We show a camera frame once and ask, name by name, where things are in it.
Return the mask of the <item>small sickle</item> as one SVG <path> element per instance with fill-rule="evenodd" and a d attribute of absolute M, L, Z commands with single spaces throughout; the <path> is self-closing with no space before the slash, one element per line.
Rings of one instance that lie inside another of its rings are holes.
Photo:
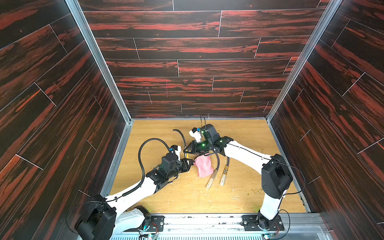
<path fill-rule="evenodd" d="M 225 165 L 225 168 L 224 168 L 221 180 L 220 180 L 220 185 L 221 186 L 223 186 L 225 184 L 225 182 L 226 182 L 226 178 L 227 178 L 228 170 L 229 170 L 229 165 L 230 165 L 230 158 L 227 157 L 227 163 Z"/>
<path fill-rule="evenodd" d="M 180 157 L 181 159 L 184 159 L 186 157 L 186 154 L 184 153 L 184 149 L 186 147 L 186 139 L 185 139 L 185 136 L 183 135 L 183 133 L 178 130 L 178 129 L 173 129 L 173 131 L 175 133 L 178 133 L 178 135 L 181 137 L 180 139 L 176 140 L 176 142 L 173 143 L 173 145 L 177 145 L 177 146 L 181 146 L 182 147 L 182 151 L 180 153 Z"/>
<path fill-rule="evenodd" d="M 215 180 L 215 178 L 216 178 L 216 176 L 217 176 L 218 170 L 219 170 L 219 168 L 220 168 L 220 157 L 219 157 L 218 154 L 215 154 L 215 156 L 216 156 L 216 158 L 217 158 L 217 167 L 216 167 L 215 170 L 213 171 L 213 173 L 212 173 L 212 175 L 211 175 L 211 177 L 210 177 L 210 179 L 209 179 L 209 181 L 208 181 L 208 183 L 207 183 L 207 185 L 206 185 L 206 189 L 207 189 L 207 190 L 210 189 L 211 186 L 213 185 L 213 182 L 214 182 L 214 180 Z"/>

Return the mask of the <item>pink rag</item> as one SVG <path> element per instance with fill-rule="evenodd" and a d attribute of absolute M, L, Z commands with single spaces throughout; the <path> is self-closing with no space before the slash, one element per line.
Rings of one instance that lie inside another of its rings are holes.
<path fill-rule="evenodd" d="M 210 176 L 214 169 L 212 167 L 212 161 L 210 156 L 199 156 L 195 159 L 194 165 L 198 168 L 199 178 L 205 178 Z"/>

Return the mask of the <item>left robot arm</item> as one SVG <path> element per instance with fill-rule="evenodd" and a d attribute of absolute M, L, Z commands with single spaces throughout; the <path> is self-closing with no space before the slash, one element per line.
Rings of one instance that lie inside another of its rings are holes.
<path fill-rule="evenodd" d="M 95 196 L 91 201 L 80 205 L 84 207 L 74 228 L 83 240 L 108 240 L 113 235 L 129 229 L 141 227 L 150 217 L 144 207 L 127 209 L 146 197 L 154 195 L 170 183 L 171 178 L 188 172 L 194 160 L 183 158 L 171 152 L 162 157 L 159 166 L 145 175 L 143 181 L 115 195 Z"/>

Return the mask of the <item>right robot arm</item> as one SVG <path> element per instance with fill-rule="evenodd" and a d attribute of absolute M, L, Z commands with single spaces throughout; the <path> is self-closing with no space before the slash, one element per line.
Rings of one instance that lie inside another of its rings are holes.
<path fill-rule="evenodd" d="M 258 211 L 256 225 L 264 231 L 276 230 L 281 220 L 280 205 L 293 181 L 288 166 L 283 164 L 284 158 L 279 154 L 274 156 L 262 154 L 241 145 L 230 137 L 221 137 L 211 124 L 193 128 L 189 134 L 194 140 L 184 149 L 185 153 L 221 154 L 249 166 L 261 175 L 265 196 Z"/>

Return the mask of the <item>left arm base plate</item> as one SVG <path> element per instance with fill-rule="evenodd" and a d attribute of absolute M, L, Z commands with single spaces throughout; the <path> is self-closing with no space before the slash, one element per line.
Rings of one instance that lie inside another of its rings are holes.
<path fill-rule="evenodd" d="M 143 223 L 140 225 L 139 230 L 142 232 L 162 232 L 165 225 L 165 216 L 163 215 L 151 215 L 146 217 Z"/>

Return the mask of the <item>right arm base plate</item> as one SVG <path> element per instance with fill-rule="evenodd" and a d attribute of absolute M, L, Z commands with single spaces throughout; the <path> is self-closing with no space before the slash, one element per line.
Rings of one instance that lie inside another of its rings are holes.
<path fill-rule="evenodd" d="M 285 227 L 280 215 L 276 215 L 272 220 L 268 220 L 261 215 L 243 215 L 241 226 L 245 231 L 284 231 Z"/>

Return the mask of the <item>aluminium front rail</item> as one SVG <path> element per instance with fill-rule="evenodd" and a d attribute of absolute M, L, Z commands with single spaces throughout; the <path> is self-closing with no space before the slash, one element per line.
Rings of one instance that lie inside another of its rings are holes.
<path fill-rule="evenodd" d="M 114 240 L 331 240 L 319 214 L 280 213 L 270 230 L 256 224 L 256 214 L 163 214 L 152 215 L 145 232 L 128 230 Z"/>

